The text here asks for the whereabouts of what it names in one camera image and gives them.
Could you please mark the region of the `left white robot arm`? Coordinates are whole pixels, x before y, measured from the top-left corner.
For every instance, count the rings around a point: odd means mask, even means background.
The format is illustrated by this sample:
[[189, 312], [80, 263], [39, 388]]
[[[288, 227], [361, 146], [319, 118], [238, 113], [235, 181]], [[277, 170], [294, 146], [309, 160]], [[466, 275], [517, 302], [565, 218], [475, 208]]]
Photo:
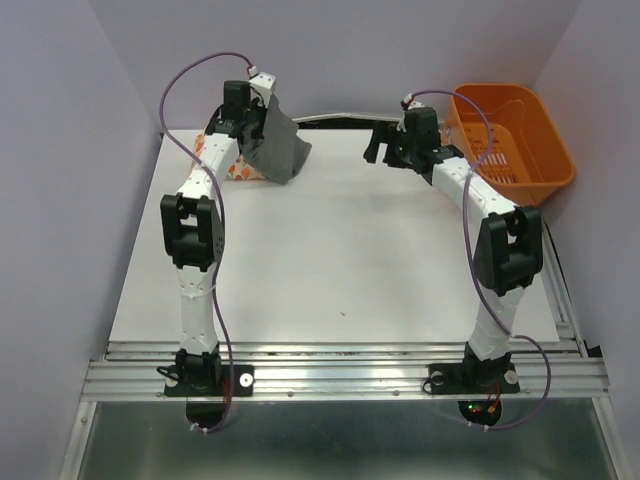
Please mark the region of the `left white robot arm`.
[[210, 394], [224, 386], [212, 299], [225, 246], [216, 197], [244, 144], [262, 137], [275, 85], [267, 73], [225, 82], [223, 103], [200, 137], [190, 173], [176, 193], [161, 199], [164, 246], [180, 286], [180, 345], [175, 364], [160, 369], [173, 390]]

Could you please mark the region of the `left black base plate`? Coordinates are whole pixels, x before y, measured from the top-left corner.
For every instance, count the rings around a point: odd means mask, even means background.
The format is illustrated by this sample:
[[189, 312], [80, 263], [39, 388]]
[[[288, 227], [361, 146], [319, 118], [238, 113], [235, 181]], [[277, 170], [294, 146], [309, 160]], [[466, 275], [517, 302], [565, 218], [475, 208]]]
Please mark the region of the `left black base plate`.
[[248, 364], [235, 364], [230, 372], [227, 364], [222, 366], [220, 380], [179, 380], [175, 365], [159, 366], [156, 371], [164, 378], [164, 395], [169, 398], [213, 397], [221, 398], [232, 393], [232, 397], [251, 397], [255, 380], [255, 368]]

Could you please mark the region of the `grey skirt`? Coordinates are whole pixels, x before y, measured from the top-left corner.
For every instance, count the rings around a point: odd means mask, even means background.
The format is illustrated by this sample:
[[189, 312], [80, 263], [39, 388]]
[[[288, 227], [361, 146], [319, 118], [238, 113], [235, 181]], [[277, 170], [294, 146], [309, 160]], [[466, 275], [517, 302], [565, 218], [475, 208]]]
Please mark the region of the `grey skirt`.
[[272, 95], [267, 108], [262, 145], [241, 155], [267, 180], [284, 185], [301, 172], [311, 144], [299, 137], [298, 124], [280, 110], [276, 95]]

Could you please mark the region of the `aluminium rail frame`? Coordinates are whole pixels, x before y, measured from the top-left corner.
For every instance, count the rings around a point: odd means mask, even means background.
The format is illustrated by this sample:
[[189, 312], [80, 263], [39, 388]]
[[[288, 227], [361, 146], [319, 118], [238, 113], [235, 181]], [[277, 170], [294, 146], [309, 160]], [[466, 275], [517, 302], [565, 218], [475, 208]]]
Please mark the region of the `aluminium rail frame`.
[[[507, 429], [468, 426], [452, 397], [426, 393], [428, 365], [460, 358], [459, 342], [322, 341], [252, 321], [231, 350], [254, 369], [223, 435], [188, 428], [157, 367], [174, 357], [178, 304], [159, 258], [136, 244], [104, 354], [87, 369], [61, 475], [65, 479], [629, 479], [604, 360], [582, 342], [555, 245], [534, 291], [558, 334], [515, 345], [521, 390], [504, 398]], [[152, 268], [152, 286], [144, 270]]]

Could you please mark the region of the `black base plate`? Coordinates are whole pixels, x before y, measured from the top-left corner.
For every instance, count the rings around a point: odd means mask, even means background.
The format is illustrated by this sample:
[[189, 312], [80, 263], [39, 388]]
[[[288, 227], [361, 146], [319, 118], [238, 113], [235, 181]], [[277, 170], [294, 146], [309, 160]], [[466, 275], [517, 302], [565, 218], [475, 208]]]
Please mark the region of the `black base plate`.
[[156, 371], [164, 378], [164, 395], [169, 398], [213, 397], [221, 398], [232, 393], [232, 397], [251, 397], [255, 380], [255, 368], [248, 364], [235, 364], [230, 372], [227, 364], [222, 366], [220, 380], [179, 380], [175, 365], [159, 366]]
[[422, 389], [435, 396], [480, 396], [496, 393], [517, 394], [521, 391], [515, 366], [508, 363], [496, 368], [465, 367], [462, 363], [436, 363], [428, 366]]

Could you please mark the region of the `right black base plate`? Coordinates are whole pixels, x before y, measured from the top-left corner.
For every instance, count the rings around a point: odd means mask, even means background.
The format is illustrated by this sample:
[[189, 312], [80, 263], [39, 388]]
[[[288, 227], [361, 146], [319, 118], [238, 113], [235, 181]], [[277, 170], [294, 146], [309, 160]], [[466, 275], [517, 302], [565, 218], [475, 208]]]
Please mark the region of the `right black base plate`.
[[517, 394], [521, 391], [515, 366], [508, 363], [496, 368], [465, 367], [462, 363], [436, 363], [428, 366], [422, 389], [435, 396], [480, 396], [496, 393]]

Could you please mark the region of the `floral orange skirt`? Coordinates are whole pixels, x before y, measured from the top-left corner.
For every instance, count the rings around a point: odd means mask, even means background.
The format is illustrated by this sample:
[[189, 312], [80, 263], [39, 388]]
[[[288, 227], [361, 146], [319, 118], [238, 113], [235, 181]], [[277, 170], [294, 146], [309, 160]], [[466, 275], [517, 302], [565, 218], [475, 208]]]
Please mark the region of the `floral orange skirt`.
[[249, 165], [240, 154], [237, 140], [228, 135], [199, 133], [194, 142], [194, 154], [215, 174], [219, 182], [266, 179]]

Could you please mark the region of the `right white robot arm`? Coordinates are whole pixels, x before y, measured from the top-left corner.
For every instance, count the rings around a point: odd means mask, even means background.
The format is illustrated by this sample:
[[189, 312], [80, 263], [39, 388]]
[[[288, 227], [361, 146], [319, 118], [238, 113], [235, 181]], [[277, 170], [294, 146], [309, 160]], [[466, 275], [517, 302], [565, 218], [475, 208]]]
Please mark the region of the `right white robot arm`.
[[450, 198], [463, 214], [463, 235], [479, 295], [475, 326], [457, 363], [432, 363], [423, 386], [432, 395], [520, 390], [509, 342], [525, 290], [543, 266], [542, 221], [474, 173], [463, 152], [441, 141], [435, 110], [418, 106], [399, 122], [377, 121], [364, 159], [409, 169]]

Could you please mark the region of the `orange plastic basket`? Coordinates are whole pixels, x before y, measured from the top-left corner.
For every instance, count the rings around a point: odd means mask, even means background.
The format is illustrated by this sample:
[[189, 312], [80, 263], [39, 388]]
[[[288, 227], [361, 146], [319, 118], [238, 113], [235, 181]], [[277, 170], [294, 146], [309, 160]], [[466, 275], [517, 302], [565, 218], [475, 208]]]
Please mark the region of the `orange plastic basket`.
[[503, 196], [520, 205], [539, 206], [574, 180], [574, 162], [532, 90], [517, 84], [467, 83], [457, 86], [455, 93], [443, 140], [473, 164], [490, 139], [490, 155], [479, 174]]

